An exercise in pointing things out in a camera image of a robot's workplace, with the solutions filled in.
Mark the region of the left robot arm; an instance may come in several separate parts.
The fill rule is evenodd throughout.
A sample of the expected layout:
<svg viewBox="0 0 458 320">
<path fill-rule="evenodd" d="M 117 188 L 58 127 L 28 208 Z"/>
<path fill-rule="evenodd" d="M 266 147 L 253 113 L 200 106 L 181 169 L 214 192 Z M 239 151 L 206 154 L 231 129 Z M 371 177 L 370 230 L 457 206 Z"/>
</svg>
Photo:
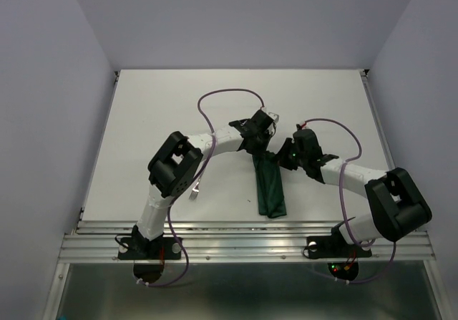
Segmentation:
<svg viewBox="0 0 458 320">
<path fill-rule="evenodd" d="M 264 153 L 278 121 L 279 115 L 261 108 L 251 118 L 232 121 L 211 133 L 171 133 L 147 166 L 149 195 L 132 229 L 136 252 L 143 258 L 158 253 L 157 238 L 163 234 L 167 212 L 194 183 L 198 168 L 206 168 L 210 158 L 228 152 Z"/>
</svg>

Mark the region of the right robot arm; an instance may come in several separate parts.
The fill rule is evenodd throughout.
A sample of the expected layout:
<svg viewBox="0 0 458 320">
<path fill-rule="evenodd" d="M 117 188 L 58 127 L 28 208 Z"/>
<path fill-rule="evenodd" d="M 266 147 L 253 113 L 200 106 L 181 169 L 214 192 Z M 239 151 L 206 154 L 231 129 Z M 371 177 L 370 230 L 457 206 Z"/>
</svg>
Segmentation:
<svg viewBox="0 0 458 320">
<path fill-rule="evenodd" d="M 355 244 L 379 238 L 395 243 L 432 219 L 430 207 L 405 169 L 375 170 L 324 154 L 311 129 L 297 130 L 287 138 L 276 160 L 282 168 L 301 168 L 309 178 L 338 187 L 343 223 L 334 227 L 329 238 L 329 247 L 338 256 L 345 256 Z M 370 213 L 350 219 L 345 190 L 365 198 Z"/>
</svg>

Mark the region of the dark green cloth napkin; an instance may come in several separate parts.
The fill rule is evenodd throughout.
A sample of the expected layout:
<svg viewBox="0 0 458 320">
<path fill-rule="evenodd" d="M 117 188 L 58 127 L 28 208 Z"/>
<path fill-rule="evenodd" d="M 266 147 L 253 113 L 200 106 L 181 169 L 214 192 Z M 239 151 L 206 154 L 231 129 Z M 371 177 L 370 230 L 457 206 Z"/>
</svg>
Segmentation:
<svg viewBox="0 0 458 320">
<path fill-rule="evenodd" d="M 253 156 L 258 199 L 258 212 L 270 219 L 287 215 L 280 166 L 275 154 L 265 152 Z"/>
</svg>

